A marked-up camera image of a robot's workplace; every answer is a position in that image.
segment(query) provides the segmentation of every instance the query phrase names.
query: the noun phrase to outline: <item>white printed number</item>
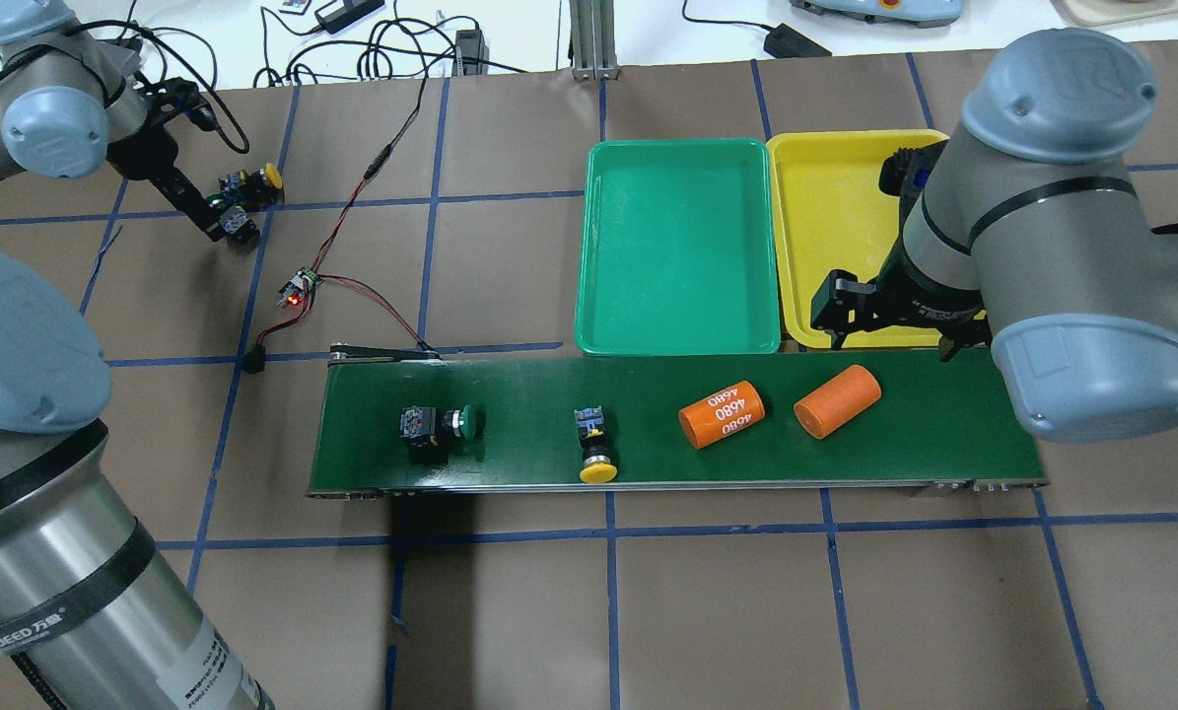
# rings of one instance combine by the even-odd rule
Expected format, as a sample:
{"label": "white printed number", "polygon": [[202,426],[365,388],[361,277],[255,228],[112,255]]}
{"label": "white printed number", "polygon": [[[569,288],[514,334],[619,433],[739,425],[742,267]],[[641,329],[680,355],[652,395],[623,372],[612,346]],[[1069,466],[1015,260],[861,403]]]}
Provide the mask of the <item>white printed number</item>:
{"label": "white printed number", "polygon": [[742,414],[741,417],[737,417],[733,422],[729,422],[728,424],[724,424],[724,426],[720,427],[720,433],[733,433],[734,431],[744,427],[749,423],[750,423],[750,414]]}
{"label": "white printed number", "polygon": [[728,390],[726,391],[719,391],[716,392],[716,394],[712,394],[709,398],[707,398],[707,405],[709,405],[710,407],[720,407],[721,404],[724,404],[724,402],[728,402],[734,397],[737,397],[736,386],[728,387]]}
{"label": "white printed number", "polygon": [[716,419],[724,422],[724,419],[733,418],[739,412],[742,412],[742,410],[746,410],[746,399],[735,399],[716,410]]}

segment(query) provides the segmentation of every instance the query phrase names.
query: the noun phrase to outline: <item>sticker label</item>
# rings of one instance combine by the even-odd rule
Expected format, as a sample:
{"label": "sticker label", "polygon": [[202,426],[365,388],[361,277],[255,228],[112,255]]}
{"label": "sticker label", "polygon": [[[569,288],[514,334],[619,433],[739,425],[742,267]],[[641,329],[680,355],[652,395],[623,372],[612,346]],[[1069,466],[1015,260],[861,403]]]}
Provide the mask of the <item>sticker label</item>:
{"label": "sticker label", "polygon": [[191,648],[154,682],[178,710],[225,710],[239,686],[251,704],[259,702],[256,682],[206,617]]}

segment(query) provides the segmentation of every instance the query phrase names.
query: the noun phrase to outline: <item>black label band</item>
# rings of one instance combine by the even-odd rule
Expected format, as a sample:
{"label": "black label band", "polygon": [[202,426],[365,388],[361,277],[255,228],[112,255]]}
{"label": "black label band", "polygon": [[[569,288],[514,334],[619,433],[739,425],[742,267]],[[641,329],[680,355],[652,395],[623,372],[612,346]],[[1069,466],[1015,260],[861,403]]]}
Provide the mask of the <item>black label band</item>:
{"label": "black label band", "polygon": [[93,419],[88,426],[72,433],[62,444],[40,454],[34,462],[0,479],[0,512],[57,479],[106,439],[106,424]]}
{"label": "black label band", "polygon": [[0,651],[9,656],[84,624],[115,602],[137,577],[143,576],[153,558],[154,538],[138,520],[133,535],[93,573],[33,610],[0,623]]}
{"label": "black label band", "polygon": [[1001,217],[1010,215],[1012,212],[1017,212],[1027,205],[1034,205],[1048,198],[1057,198],[1060,194],[1071,194],[1074,192],[1125,192],[1133,198],[1137,197],[1137,188],[1133,188],[1133,184],[1108,175],[1088,175],[1078,177],[1078,179],[1050,181],[1047,185],[1039,185],[1039,187],[1027,190],[1026,192],[1019,192],[1015,197],[1006,199],[1006,201],[987,211],[985,215],[979,217],[979,221],[975,221],[975,225],[969,230],[969,248],[973,248],[975,239],[979,239],[980,234],[985,233],[987,227],[994,225]]}

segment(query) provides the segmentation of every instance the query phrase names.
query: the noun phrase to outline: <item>metal bracket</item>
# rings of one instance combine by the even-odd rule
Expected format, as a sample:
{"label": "metal bracket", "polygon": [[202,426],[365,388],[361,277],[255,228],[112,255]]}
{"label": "metal bracket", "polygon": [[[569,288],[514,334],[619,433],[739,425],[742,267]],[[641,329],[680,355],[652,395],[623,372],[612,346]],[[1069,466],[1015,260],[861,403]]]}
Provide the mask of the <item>metal bracket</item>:
{"label": "metal bracket", "polygon": [[571,75],[576,81],[620,77],[615,0],[571,0]]}

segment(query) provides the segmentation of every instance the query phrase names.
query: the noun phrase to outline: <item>orange foam cylinder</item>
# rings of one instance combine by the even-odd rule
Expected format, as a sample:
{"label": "orange foam cylinder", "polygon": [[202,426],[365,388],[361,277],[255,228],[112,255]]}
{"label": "orange foam cylinder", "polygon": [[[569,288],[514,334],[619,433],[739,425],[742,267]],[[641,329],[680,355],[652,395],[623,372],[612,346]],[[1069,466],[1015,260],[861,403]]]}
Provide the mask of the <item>orange foam cylinder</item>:
{"label": "orange foam cylinder", "polygon": [[689,404],[677,416],[689,444],[702,449],[763,419],[765,400],[749,381],[742,380]]}
{"label": "orange foam cylinder", "polygon": [[813,394],[795,402],[794,414],[808,433],[823,439],[881,398],[882,387],[873,373],[853,365],[823,383]]}

